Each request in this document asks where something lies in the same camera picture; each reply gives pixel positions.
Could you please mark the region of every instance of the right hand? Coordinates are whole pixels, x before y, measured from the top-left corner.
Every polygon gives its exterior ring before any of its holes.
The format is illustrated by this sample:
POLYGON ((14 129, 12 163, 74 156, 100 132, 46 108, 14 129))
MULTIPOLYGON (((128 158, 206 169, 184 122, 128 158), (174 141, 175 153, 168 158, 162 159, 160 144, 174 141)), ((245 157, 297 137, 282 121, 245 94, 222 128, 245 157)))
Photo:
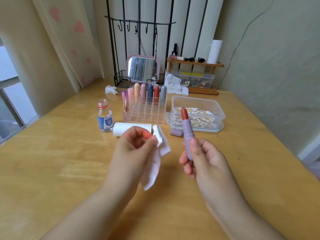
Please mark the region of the right hand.
POLYGON ((189 149, 193 161, 183 151, 179 162, 187 175, 196 178, 212 214, 230 215, 250 209, 225 156, 214 144, 205 139, 191 139, 189 149))

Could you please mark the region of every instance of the plastic bottle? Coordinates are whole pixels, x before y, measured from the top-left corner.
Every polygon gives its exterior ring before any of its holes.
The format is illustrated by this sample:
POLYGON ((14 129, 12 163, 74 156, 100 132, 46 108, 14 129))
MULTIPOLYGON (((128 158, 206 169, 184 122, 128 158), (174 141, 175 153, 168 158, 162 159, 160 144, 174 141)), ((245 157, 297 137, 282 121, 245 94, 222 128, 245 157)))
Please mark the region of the plastic bottle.
POLYGON ((113 131, 113 118, 112 111, 109 108, 108 101, 106 99, 100 99, 98 101, 98 122, 100 130, 102 132, 111 132, 113 131))

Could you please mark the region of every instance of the plastic container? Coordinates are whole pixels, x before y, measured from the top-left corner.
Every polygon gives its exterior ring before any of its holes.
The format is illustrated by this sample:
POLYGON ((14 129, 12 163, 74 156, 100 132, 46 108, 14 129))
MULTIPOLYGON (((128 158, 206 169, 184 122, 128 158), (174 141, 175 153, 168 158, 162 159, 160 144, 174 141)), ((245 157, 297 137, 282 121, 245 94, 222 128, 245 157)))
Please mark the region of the plastic container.
POLYGON ((124 112, 122 110, 122 120, 141 122, 148 124, 165 124, 167 97, 165 99, 159 99, 158 102, 148 102, 147 97, 140 96, 138 103, 132 100, 129 104, 129 111, 124 112))
POLYGON ((194 111, 188 112, 194 131, 219 132, 223 129, 222 120, 226 116, 217 101, 186 96, 172 97, 171 111, 166 118, 172 128, 182 130, 182 107, 194 111))
POLYGON ((185 87, 209 89, 214 80, 214 75, 209 72, 178 70, 170 73, 180 78, 180 85, 185 87))

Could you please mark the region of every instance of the hand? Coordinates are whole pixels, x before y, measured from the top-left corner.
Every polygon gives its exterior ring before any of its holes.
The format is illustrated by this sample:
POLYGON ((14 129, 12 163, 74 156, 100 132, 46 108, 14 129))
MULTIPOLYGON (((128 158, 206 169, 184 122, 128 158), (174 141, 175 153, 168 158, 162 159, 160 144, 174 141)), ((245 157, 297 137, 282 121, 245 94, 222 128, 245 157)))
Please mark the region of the hand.
POLYGON ((249 205, 222 152, 205 139, 191 139, 189 148, 193 162, 188 159, 186 151, 179 161, 185 173, 196 178, 209 211, 220 215, 247 209, 249 205))
POLYGON ((137 191, 146 162, 154 156, 157 144, 157 138, 146 129, 133 126, 126 130, 115 145, 102 187, 111 188, 129 202, 137 191))

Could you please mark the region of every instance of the paper towel roll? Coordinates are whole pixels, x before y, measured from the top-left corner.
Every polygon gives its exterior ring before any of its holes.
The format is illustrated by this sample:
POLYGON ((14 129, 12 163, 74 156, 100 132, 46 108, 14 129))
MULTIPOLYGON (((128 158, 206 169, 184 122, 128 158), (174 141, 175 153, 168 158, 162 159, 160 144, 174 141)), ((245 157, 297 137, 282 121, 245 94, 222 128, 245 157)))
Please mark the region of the paper towel roll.
POLYGON ((122 123, 122 122, 117 122, 114 124, 113 127, 113 135, 114 136, 122 136, 122 134, 129 128, 133 126, 139 126, 142 128, 145 128, 147 131, 151 133, 151 124, 137 124, 137 123, 122 123))
POLYGON ((217 64, 222 47, 222 40, 212 40, 207 63, 217 64))

